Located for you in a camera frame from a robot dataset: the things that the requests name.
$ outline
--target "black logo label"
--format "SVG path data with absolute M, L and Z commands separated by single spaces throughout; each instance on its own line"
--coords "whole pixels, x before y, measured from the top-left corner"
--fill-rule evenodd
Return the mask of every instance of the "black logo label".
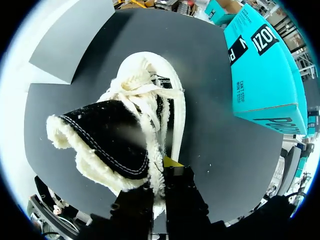
M 272 32 L 267 24 L 263 24 L 251 37 L 251 40 L 261 56 L 269 48 L 271 48 L 279 40 L 276 38 L 275 34 Z
M 300 129 L 296 124 L 291 123 L 292 119 L 290 117 L 280 117 L 280 118 L 256 118 L 254 121 L 268 121 L 266 126 L 272 127 L 273 129 L 281 132 L 283 134 L 300 134 Z
M 230 65 L 232 66 L 247 50 L 248 45 L 240 35 L 228 50 Z
M 211 18 L 213 17 L 213 15 L 216 13 L 215 10 L 212 9 L 212 11 L 209 14 L 209 20 L 211 20 Z

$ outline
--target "white shoelace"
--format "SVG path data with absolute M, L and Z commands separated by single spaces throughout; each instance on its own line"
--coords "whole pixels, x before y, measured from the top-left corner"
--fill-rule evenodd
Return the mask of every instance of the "white shoelace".
M 164 139 L 165 136 L 163 135 L 167 133 L 167 129 L 162 129 L 163 125 L 161 126 L 157 116 L 157 95 L 164 101 L 167 101 L 167 99 L 180 98 L 184 93 L 179 89 L 162 88 L 157 76 L 155 76 L 156 85 L 152 80 L 153 77 L 145 69 L 130 72 L 122 78 L 113 79 L 110 88 L 97 102 L 108 100 L 121 101 L 124 106 L 136 116 L 146 136 L 146 150 L 148 151 L 148 158 L 150 160 L 150 186 L 153 188 L 155 195 L 159 194 L 163 196 L 165 186 L 162 175 L 163 156 L 159 151 L 160 144 L 157 140 L 157 132 L 161 130 L 162 139 Z
M 176 99 L 181 97 L 183 92 L 178 89 L 166 89 L 153 84 L 150 73 L 141 69 L 124 78 L 113 79 L 110 88 L 97 102 L 121 101 L 138 119 L 140 119 L 141 115 L 148 115 L 154 124 L 155 131 L 159 131 L 161 126 L 156 112 L 156 95 L 165 99 Z

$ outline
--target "gray panel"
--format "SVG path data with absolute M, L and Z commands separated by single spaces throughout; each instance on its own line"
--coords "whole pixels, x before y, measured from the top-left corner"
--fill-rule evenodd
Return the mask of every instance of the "gray panel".
M 194 170 L 211 221 L 229 221 L 253 209 L 270 184 L 283 137 L 233 115 L 223 30 L 175 12 L 116 11 L 85 52 L 72 85 L 30 86 L 24 136 L 34 171 L 74 207 L 88 214 L 109 215 L 113 194 L 81 176 L 72 149 L 52 146 L 45 122 L 51 114 L 95 102 L 109 88 L 121 62 L 141 51 L 166 58 L 181 79 L 187 112 L 179 159 Z
M 71 83 L 90 42 L 114 12 L 111 0 L 79 0 L 46 32 L 29 62 Z
M 278 195 L 284 195 L 290 188 L 298 168 L 300 154 L 301 149 L 294 146 L 291 148 L 288 155 L 284 158 L 284 170 L 281 184 L 277 191 Z

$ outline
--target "screw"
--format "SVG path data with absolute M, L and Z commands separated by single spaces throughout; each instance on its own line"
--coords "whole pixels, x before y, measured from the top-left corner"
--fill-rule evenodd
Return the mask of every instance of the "screw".
M 201 211 L 206 211 L 206 210 L 208 210 L 208 208 L 209 208 L 208 204 L 205 203 L 200 207 L 200 210 Z
M 145 208 L 140 212 L 141 215 L 144 215 L 144 214 L 147 214 L 147 213 L 149 213 L 149 208 Z
M 188 185 L 188 188 L 195 188 L 195 187 L 196 187 L 196 185 L 195 185 L 194 182 L 191 182 L 191 183 L 189 183 L 189 185 Z
M 171 184 L 168 185 L 168 189 L 173 189 L 174 186 L 175 186 L 175 185 L 171 183 Z
M 117 203 L 111 204 L 111 209 L 112 209 L 113 211 L 116 211 L 116 210 L 118 210 L 119 208 L 120 208 L 120 205 L 119 205 L 119 204 L 117 204 Z

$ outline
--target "white sherpa lining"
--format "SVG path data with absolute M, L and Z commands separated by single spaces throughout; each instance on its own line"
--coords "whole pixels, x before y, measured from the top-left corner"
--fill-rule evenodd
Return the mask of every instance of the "white sherpa lining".
M 137 188 L 147 182 L 144 179 L 127 179 L 108 167 L 74 129 L 57 116 L 49 116 L 46 121 L 48 139 L 57 149 L 72 147 L 76 151 L 76 168 L 88 179 L 108 187 L 116 196 L 121 190 Z

